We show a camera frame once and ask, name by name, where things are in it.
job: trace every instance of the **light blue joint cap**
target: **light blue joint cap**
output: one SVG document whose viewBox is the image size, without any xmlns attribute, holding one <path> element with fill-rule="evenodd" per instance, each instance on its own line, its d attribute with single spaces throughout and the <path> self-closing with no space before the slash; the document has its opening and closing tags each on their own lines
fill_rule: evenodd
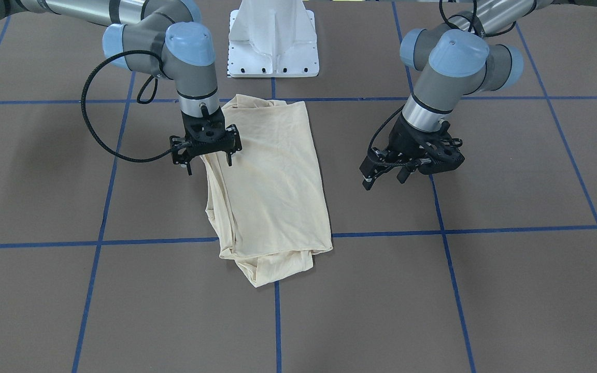
<svg viewBox="0 0 597 373">
<path fill-rule="evenodd" d="M 478 73 L 490 54 L 488 43 L 462 30 L 446 31 L 430 52 L 434 71 L 452 78 L 464 78 Z"/>
<path fill-rule="evenodd" d="M 517 83 L 519 77 L 522 76 L 522 71 L 524 71 L 524 58 L 522 57 L 522 54 L 519 52 L 519 49 L 517 49 L 516 47 L 510 47 L 508 45 L 504 45 L 504 47 L 508 48 L 508 51 L 510 52 L 512 66 L 510 68 L 508 80 L 506 81 L 506 83 L 504 83 L 504 85 L 502 85 L 501 88 L 499 88 L 499 90 L 511 87 L 511 85 Z"/>
<path fill-rule="evenodd" d="M 181 0 L 181 2 L 190 11 L 190 15 L 192 15 L 192 21 L 202 23 L 202 12 L 200 12 L 200 8 L 197 7 L 197 4 L 193 2 L 193 0 Z"/>
<path fill-rule="evenodd" d="M 194 66 L 209 66 L 216 61 L 211 32 L 197 22 L 179 22 L 167 28 L 165 45 L 181 61 Z"/>
<path fill-rule="evenodd" d="M 103 33 L 103 52 L 109 58 L 117 53 L 123 52 L 123 24 L 113 23 Z M 126 57 L 121 57 L 112 62 L 114 66 L 130 70 Z"/>
<path fill-rule="evenodd" d="M 415 28 L 409 31 L 405 35 L 405 38 L 402 39 L 402 43 L 400 43 L 400 59 L 402 63 L 414 70 L 417 70 L 414 65 L 414 50 L 416 49 L 416 42 L 419 40 L 419 35 L 423 31 L 425 31 L 424 28 Z"/>
</svg>

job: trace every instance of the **white plastic base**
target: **white plastic base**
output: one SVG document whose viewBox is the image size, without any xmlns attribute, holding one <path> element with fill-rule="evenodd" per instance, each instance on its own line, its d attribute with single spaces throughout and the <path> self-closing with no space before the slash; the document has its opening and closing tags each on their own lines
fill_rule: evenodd
<svg viewBox="0 0 597 373">
<path fill-rule="evenodd" d="M 230 49 L 228 59 L 228 76 L 234 78 L 307 78 L 319 74 L 319 57 L 317 52 L 317 33 L 315 33 L 315 14 L 311 10 L 303 9 L 297 14 L 295 26 L 301 22 L 299 17 L 308 18 L 312 29 L 304 30 L 277 30 L 276 25 L 282 24 L 277 15 L 270 10 L 265 17 L 262 17 L 264 24 L 253 22 L 251 15 L 242 24 L 254 24 L 256 32 L 244 30 L 247 38 L 241 35 L 232 35 L 232 27 L 239 16 L 239 10 L 233 10 L 230 14 Z M 313 35 L 309 40 L 279 40 L 280 35 Z M 266 46 L 267 52 L 262 52 L 260 47 Z"/>
</svg>

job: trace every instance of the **cloth fold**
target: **cloth fold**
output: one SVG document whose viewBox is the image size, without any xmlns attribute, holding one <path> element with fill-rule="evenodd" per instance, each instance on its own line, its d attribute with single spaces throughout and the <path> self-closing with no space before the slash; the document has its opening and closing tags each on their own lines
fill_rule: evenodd
<svg viewBox="0 0 597 373">
<path fill-rule="evenodd" d="M 236 95 L 222 110 L 243 150 L 232 167 L 223 152 L 201 156 L 220 257 L 256 288 L 311 269 L 312 256 L 333 245 L 305 102 Z"/>
</svg>

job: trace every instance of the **beige cloth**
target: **beige cloth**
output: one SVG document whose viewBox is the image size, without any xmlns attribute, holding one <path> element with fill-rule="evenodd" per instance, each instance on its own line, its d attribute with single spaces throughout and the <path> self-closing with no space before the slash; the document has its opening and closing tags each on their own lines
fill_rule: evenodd
<svg viewBox="0 0 597 373">
<path fill-rule="evenodd" d="M 223 113 L 243 150 L 232 167 L 222 151 L 202 156 L 220 257 L 256 288 L 311 269 L 312 256 L 333 245 L 305 102 L 236 95 Z"/>
</svg>

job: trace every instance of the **cream fabric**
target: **cream fabric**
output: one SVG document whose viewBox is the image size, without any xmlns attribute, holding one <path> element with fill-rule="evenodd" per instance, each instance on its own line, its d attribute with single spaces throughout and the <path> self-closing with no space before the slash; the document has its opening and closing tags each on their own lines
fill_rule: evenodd
<svg viewBox="0 0 597 373">
<path fill-rule="evenodd" d="M 222 151 L 202 156 L 220 257 L 256 288 L 311 269 L 312 256 L 333 246 L 305 103 L 236 95 L 223 113 L 243 150 L 232 167 Z"/>
</svg>

